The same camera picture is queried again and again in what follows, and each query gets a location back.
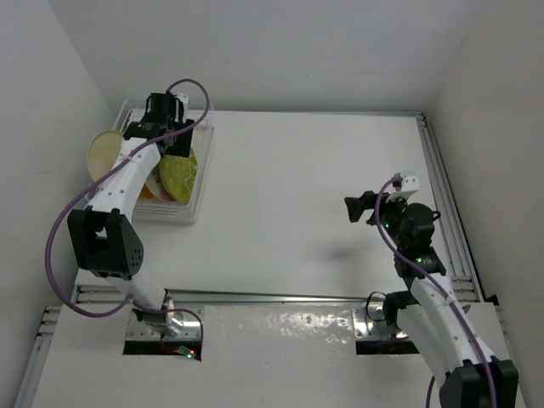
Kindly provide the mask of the green dotted plate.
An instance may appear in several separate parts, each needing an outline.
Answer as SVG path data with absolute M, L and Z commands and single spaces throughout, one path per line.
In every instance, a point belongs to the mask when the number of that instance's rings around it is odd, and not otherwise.
M 196 180 L 198 162 L 193 149 L 188 157 L 165 155 L 159 162 L 161 183 L 175 201 L 189 201 Z

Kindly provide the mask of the white pink floral plate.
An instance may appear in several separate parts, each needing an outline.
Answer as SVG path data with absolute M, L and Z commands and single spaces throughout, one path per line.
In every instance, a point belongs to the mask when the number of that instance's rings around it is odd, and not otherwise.
M 147 178 L 145 187 L 153 197 L 159 201 L 177 202 L 177 200 L 167 192 L 160 179 Z

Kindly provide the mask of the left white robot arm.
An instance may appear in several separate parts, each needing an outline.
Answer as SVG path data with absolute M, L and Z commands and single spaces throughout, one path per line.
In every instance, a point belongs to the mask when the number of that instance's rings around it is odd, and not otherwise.
M 70 212 L 67 224 L 80 269 L 112 284 L 136 306 L 138 320 L 163 337 L 175 337 L 183 316 L 173 311 L 173 300 L 153 281 L 144 266 L 144 245 L 132 225 L 133 210 L 152 170 L 169 147 L 186 157 L 190 135 L 160 140 L 190 125 L 184 103 L 171 92 L 152 93 L 142 119 L 127 126 L 113 175 L 100 182 L 82 210 Z

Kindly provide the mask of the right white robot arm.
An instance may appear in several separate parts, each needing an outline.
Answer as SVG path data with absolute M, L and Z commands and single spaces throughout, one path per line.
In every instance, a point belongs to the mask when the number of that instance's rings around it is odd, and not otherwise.
M 408 335 L 433 373 L 443 407 L 514 407 L 519 373 L 485 343 L 454 293 L 445 266 L 432 246 L 440 213 L 422 203 L 367 191 L 344 200 L 350 222 L 371 212 L 367 224 L 377 227 L 394 249 L 394 267 L 405 283 L 386 294 L 387 326 Z

